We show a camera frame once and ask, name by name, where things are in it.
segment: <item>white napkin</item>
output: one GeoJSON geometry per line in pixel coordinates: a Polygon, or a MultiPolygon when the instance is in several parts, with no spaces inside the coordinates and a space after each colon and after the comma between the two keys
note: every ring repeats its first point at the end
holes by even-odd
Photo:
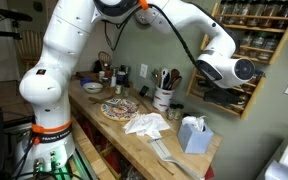
{"type": "Polygon", "coordinates": [[[159,131],[169,128],[163,117],[157,113],[138,114],[124,126],[125,134],[136,133],[138,136],[146,134],[153,139],[162,137],[159,131]]]}
{"type": "Polygon", "coordinates": [[[201,116],[199,118],[194,116],[186,116],[182,120],[182,125],[184,124],[192,124],[195,129],[197,129],[200,132],[204,131],[204,118],[206,116],[201,116]]]}

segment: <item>wooden chair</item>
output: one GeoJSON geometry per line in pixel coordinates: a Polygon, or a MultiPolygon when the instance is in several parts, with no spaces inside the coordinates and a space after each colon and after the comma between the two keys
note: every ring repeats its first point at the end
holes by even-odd
{"type": "Polygon", "coordinates": [[[43,38],[40,33],[32,30],[24,30],[20,34],[22,39],[15,40],[15,46],[17,55],[25,65],[25,72],[27,72],[40,59],[43,38]]]}

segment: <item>decorative plate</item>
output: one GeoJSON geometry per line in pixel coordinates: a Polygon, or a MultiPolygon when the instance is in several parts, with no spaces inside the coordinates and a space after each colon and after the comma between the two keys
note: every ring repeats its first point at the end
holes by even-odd
{"type": "MultiPolygon", "coordinates": [[[[133,105],[135,105],[135,103],[127,99],[110,99],[107,102],[112,103],[112,104],[117,104],[122,107],[126,107],[127,109],[130,109],[133,105]]],[[[133,117],[135,117],[138,112],[139,111],[137,110],[136,113],[130,113],[130,112],[127,112],[127,110],[119,109],[117,107],[112,107],[107,104],[102,104],[101,106],[101,113],[105,117],[111,120],[117,120],[117,121],[129,121],[133,117]]]]}

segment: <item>white robotic arm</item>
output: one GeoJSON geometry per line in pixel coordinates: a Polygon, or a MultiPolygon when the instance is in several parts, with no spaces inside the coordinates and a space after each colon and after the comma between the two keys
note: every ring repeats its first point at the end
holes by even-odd
{"type": "MultiPolygon", "coordinates": [[[[201,8],[179,0],[148,0],[147,3],[150,8],[144,11],[145,18],[159,31],[178,34],[177,29],[195,23],[212,38],[197,60],[189,56],[216,85],[229,88],[252,77],[254,65],[248,60],[230,59],[236,48],[234,40],[201,8]]],[[[36,164],[45,171],[63,167],[72,155],[75,146],[69,128],[68,83],[73,69],[99,20],[120,24],[140,8],[138,0],[60,0],[57,3],[44,36],[41,59],[20,84],[20,93],[33,106],[36,118],[33,131],[38,135],[31,149],[26,150],[25,146],[29,138],[17,146],[16,162],[27,156],[22,172],[36,169],[36,164]]]]}

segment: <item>tissue box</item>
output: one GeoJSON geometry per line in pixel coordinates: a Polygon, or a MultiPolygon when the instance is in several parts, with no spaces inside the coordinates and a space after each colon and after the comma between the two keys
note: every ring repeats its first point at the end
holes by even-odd
{"type": "Polygon", "coordinates": [[[205,154],[214,133],[205,124],[205,131],[200,132],[192,124],[181,125],[177,134],[184,153],[205,154]]]}

